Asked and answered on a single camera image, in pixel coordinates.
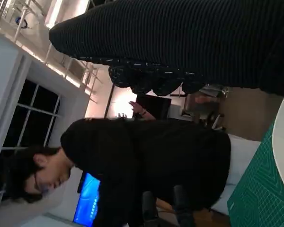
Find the blue screen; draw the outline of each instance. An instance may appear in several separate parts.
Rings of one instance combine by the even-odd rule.
[[[86,174],[73,222],[90,227],[97,214],[100,181]]]

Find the green cutting mat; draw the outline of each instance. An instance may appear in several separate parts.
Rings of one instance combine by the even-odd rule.
[[[284,185],[272,150],[273,125],[228,200],[232,227],[284,227]]]

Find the desk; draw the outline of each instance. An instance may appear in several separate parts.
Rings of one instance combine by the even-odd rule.
[[[284,227],[284,101],[228,209],[232,227]]]

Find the dark hair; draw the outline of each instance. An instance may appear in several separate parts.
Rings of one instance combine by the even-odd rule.
[[[16,154],[7,161],[6,168],[6,192],[12,200],[24,199],[33,203],[42,199],[41,194],[29,194],[24,190],[26,180],[42,168],[34,161],[35,154],[51,156],[57,154],[59,148],[48,148],[41,146],[29,147],[18,150]]]

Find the black sweater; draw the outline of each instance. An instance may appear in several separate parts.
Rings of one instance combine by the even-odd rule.
[[[101,181],[94,227],[137,226],[142,193],[150,190],[173,204],[173,187],[179,184],[193,210],[209,208],[219,199],[230,166],[228,135],[191,122],[79,120],[61,144],[78,168]]]
[[[49,36],[78,59],[159,64],[194,73],[199,83],[284,95],[284,0],[117,0]]]

